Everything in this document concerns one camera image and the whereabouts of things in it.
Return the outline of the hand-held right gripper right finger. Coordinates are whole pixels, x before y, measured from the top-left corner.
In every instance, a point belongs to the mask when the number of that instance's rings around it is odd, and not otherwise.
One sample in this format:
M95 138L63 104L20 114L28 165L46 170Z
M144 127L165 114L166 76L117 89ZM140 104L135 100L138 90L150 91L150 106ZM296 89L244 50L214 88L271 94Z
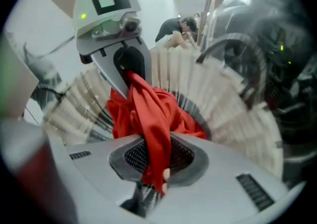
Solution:
M301 182L289 189L279 178L229 148L181 133L172 137L207 163L184 169L190 185L168 182L168 191L147 215L153 224L270 224L302 192Z

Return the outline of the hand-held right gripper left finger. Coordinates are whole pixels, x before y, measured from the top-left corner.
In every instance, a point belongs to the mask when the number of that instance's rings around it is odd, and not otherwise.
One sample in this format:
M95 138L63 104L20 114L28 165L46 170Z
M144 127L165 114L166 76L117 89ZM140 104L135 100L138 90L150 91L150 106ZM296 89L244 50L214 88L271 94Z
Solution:
M90 154L74 159L75 166L92 186L106 199L118 206L140 204L142 202L141 170L128 163L125 154L135 147L146 149L145 140L139 135L127 136L115 140L81 145L66 146L70 155L89 152Z

